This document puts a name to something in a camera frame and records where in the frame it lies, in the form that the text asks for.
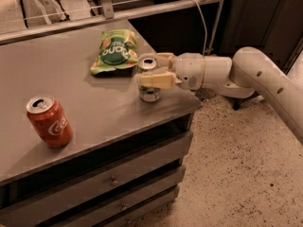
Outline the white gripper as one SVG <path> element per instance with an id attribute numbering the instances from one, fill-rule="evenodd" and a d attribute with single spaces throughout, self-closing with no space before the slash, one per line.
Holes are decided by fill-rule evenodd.
<path id="1" fill-rule="evenodd" d="M 140 86 L 160 89 L 169 89 L 175 84 L 185 90 L 198 90 L 201 87 L 205 69 L 205 58 L 201 54 L 184 53 L 175 57 L 170 52 L 144 53 L 140 55 L 138 61 L 138 66 L 142 69 L 171 67 L 171 65 L 176 75 L 171 72 L 153 75 L 136 74 L 134 80 Z"/>

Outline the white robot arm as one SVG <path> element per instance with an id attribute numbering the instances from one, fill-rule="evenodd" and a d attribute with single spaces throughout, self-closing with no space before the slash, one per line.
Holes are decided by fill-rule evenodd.
<path id="1" fill-rule="evenodd" d="M 199 53 L 146 53 L 138 61 L 138 85 L 196 91 L 207 88 L 221 96 L 247 98 L 259 93 L 303 144 L 303 91 L 264 53 L 246 46 L 229 57 Z"/>

